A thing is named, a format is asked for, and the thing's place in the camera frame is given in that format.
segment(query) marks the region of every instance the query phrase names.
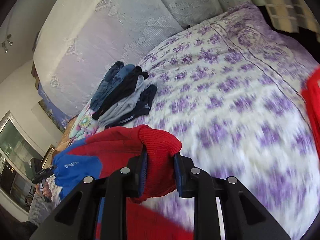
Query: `seam line on bedspread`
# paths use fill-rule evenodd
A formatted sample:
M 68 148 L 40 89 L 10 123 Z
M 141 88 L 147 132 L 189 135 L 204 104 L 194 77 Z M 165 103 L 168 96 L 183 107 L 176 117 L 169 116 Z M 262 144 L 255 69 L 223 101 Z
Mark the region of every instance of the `seam line on bedspread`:
M 255 65 L 255 66 L 256 66 L 258 69 L 260 69 L 266 76 L 268 76 L 268 75 L 263 71 L 263 69 L 261 69 L 259 66 L 257 66 L 257 65 L 256 65 L 255 63 L 253 63 L 252 61 L 250 61 L 250 60 L 248 60 L 248 59 L 245 58 L 245 56 L 243 55 L 243 53 L 242 53 L 241 50 L 240 50 L 240 47 L 237 46 L 236 44 L 234 44 L 234 43 L 231 41 L 231 39 L 229 38 L 229 35 L 228 35 L 227 31 L 226 31 L 220 24 L 217 24 L 217 23 L 213 23 L 213 24 L 218 25 L 218 26 L 220 26 L 220 27 L 222 28 L 222 30 L 227 34 L 227 37 L 228 37 L 229 41 L 230 41 L 235 47 L 237 47 L 238 52 L 241 54 L 241 56 L 242 56 L 245 60 L 247 60 L 247 61 L 249 61 L 251 64 Z M 231 49 L 231 47 L 226 43 L 226 41 L 223 39 L 223 37 L 221 36 L 221 34 L 220 34 L 215 28 L 213 28 L 212 26 L 210 26 L 210 28 L 212 28 L 212 29 L 222 38 L 222 40 L 224 41 L 224 43 L 226 44 L 226 46 L 227 46 L 229 49 Z M 249 51 L 249 53 L 250 53 L 255 59 L 260 60 L 262 63 L 266 64 L 266 65 L 269 66 L 272 70 L 274 70 L 270 65 L 268 65 L 267 63 L 265 63 L 263 60 L 255 57 L 255 56 L 251 53 L 251 51 Z M 277 86 L 278 90 L 279 90 L 287 99 L 289 99 L 290 102 L 296 107 L 296 109 L 297 109 L 297 110 L 299 111 L 299 113 L 300 113 L 300 116 L 302 117 L 302 119 L 304 120 L 304 122 L 308 125 L 309 129 L 311 130 L 308 122 L 306 121 L 306 119 L 304 118 L 302 112 L 301 112 L 300 109 L 296 106 L 296 104 L 291 100 L 291 98 L 289 98 L 289 97 L 287 97 L 287 96 L 285 95 L 285 93 L 280 89 L 280 87 L 278 86 L 278 84 L 277 84 L 276 82 L 274 82 L 274 80 L 273 80 L 270 76 L 268 76 L 268 77 L 269 77 L 269 78 L 272 80 L 272 82 Z

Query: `sleeve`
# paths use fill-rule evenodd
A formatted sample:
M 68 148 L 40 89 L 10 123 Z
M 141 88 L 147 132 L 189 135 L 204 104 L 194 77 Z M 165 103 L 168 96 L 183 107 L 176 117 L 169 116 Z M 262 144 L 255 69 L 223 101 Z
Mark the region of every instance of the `sleeve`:
M 39 226 L 49 216 L 53 208 L 52 202 L 44 202 L 44 200 L 35 193 L 30 206 L 28 220 Z

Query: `white wall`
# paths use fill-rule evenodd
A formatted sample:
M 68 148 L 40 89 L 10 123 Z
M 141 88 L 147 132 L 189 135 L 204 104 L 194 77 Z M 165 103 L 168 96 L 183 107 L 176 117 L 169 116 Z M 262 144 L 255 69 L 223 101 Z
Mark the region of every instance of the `white wall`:
M 18 0 L 0 27 L 0 43 L 6 34 L 13 42 L 8 53 L 0 47 L 0 83 L 33 57 L 32 46 L 57 0 Z
M 32 60 L 25 63 L 0 84 L 0 119 L 10 111 L 21 128 L 45 153 L 51 144 L 57 145 L 62 133 L 44 111 L 41 112 L 38 108 L 38 102 L 42 98 L 35 88 L 35 79 L 31 75 L 32 64 Z M 20 221 L 27 219 L 26 213 L 16 208 L 1 190 L 0 205 L 16 219 Z

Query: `mattress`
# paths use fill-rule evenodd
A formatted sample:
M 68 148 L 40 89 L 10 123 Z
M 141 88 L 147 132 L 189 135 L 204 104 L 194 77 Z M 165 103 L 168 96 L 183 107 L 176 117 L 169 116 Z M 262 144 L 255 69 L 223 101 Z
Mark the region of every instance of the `mattress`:
M 137 64 L 165 39 L 246 1 L 57 0 L 34 53 L 43 89 L 75 116 L 112 62 Z
M 158 92 L 149 115 L 126 127 L 174 134 L 195 166 L 238 177 L 300 239 L 320 210 L 319 158 L 300 95 L 318 65 L 311 55 L 246 3 L 168 38 L 139 65 Z M 193 229 L 194 203 L 176 191 L 143 205 Z

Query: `metal screw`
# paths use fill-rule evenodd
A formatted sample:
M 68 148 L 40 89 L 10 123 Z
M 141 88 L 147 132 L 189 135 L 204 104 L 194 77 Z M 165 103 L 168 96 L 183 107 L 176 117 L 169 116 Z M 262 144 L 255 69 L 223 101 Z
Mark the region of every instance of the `metal screw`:
M 130 169 L 128 167 L 123 167 L 123 168 L 121 168 L 120 172 L 122 174 L 128 174 L 130 172 Z
M 93 182 L 93 177 L 87 176 L 83 179 L 83 182 L 86 184 L 89 184 L 89 183 Z
M 201 170 L 200 170 L 199 168 L 192 168 L 192 169 L 191 169 L 191 173 L 192 173 L 192 174 L 199 174 L 200 171 L 201 171 Z
M 236 177 L 229 177 L 228 182 L 231 184 L 236 184 L 238 182 L 238 180 Z

